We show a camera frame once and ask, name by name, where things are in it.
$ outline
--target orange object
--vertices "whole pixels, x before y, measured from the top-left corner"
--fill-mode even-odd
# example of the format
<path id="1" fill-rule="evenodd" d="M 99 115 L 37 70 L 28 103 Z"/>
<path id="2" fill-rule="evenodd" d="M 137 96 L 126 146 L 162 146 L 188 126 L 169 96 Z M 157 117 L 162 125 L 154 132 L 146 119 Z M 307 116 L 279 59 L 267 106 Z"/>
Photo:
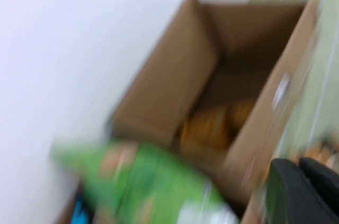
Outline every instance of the orange object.
<path id="1" fill-rule="evenodd" d="M 240 131 L 255 105 L 255 100 L 242 100 L 230 107 L 229 119 L 231 126 Z"/>
<path id="2" fill-rule="evenodd" d="M 312 148 L 310 148 L 308 151 L 306 151 L 303 156 L 318 160 L 320 152 L 321 152 L 321 146 L 315 145 Z"/>
<path id="3" fill-rule="evenodd" d="M 318 155 L 318 161 L 324 165 L 327 164 L 329 158 L 331 157 L 331 152 L 330 150 L 328 150 L 327 148 L 323 148 L 320 152 L 320 154 Z"/>
<path id="4" fill-rule="evenodd" d="M 181 133 L 181 144 L 189 141 L 227 149 L 231 144 L 227 107 L 199 112 L 187 120 Z"/>

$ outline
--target snack bag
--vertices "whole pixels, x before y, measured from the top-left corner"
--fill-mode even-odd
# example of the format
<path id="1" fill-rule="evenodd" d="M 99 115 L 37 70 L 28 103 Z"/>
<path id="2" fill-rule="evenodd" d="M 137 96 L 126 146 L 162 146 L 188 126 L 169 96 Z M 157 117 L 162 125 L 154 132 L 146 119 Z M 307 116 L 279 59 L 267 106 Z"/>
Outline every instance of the snack bag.
<path id="1" fill-rule="evenodd" d="M 80 176 L 84 200 L 105 223 L 212 224 L 216 218 L 238 223 L 208 179 L 156 147 L 54 146 L 52 156 Z"/>

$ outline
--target cardboard box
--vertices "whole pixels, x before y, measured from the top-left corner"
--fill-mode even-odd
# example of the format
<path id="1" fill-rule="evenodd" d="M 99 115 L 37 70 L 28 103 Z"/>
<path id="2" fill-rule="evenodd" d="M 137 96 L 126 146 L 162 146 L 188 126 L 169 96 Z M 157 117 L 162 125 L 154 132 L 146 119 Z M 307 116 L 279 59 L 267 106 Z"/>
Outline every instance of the cardboard box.
<path id="1" fill-rule="evenodd" d="M 225 195 L 248 202 L 306 81 L 316 22 L 314 0 L 184 0 L 115 110 L 115 136 L 170 149 L 193 113 L 255 98 L 227 153 L 191 159 Z"/>
<path id="2" fill-rule="evenodd" d="M 247 205 L 242 224 L 263 224 L 267 223 L 265 202 L 259 200 L 259 197 L 253 193 Z"/>

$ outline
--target black object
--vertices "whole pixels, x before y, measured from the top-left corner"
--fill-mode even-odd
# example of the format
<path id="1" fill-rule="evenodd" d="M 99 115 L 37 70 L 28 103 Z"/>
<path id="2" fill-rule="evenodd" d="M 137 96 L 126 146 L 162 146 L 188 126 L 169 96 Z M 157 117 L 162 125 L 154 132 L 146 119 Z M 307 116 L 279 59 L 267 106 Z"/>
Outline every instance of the black object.
<path id="1" fill-rule="evenodd" d="M 307 162 L 302 166 L 307 169 L 308 175 L 313 172 Z M 319 177 L 313 180 L 321 186 Z M 339 223 L 337 215 L 318 194 L 302 169 L 287 159 L 271 162 L 266 206 L 270 224 Z"/>
<path id="2" fill-rule="evenodd" d="M 300 158 L 299 167 L 317 193 L 339 217 L 339 175 L 312 158 Z"/>

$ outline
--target white wall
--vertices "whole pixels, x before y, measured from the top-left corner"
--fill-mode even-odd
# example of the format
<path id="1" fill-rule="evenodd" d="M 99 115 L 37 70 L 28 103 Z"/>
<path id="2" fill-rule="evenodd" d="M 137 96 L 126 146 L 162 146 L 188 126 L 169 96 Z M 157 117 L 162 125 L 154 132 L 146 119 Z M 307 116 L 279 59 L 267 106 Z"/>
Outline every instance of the white wall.
<path id="1" fill-rule="evenodd" d="M 52 223 L 73 187 L 53 139 L 104 124 L 180 0 L 0 0 L 0 220 Z"/>

